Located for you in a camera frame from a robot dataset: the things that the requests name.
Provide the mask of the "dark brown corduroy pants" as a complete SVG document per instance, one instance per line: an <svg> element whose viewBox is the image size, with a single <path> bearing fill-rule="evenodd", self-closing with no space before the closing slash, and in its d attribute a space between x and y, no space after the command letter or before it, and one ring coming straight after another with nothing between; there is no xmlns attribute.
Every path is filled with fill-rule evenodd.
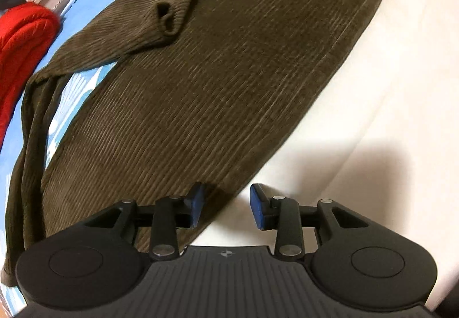
<svg viewBox="0 0 459 318"><path fill-rule="evenodd" d="M123 198L211 185L204 229L300 123L382 0L115 0L27 82L3 284Z"/></svg>

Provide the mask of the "red folded blanket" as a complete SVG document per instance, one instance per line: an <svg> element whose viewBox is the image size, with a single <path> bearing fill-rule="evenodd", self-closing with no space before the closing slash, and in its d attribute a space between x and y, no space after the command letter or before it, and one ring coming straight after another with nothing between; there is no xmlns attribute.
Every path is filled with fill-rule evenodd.
<svg viewBox="0 0 459 318"><path fill-rule="evenodd" d="M1 138L5 138L27 80L60 27L58 15L31 2L11 8L1 16Z"/></svg>

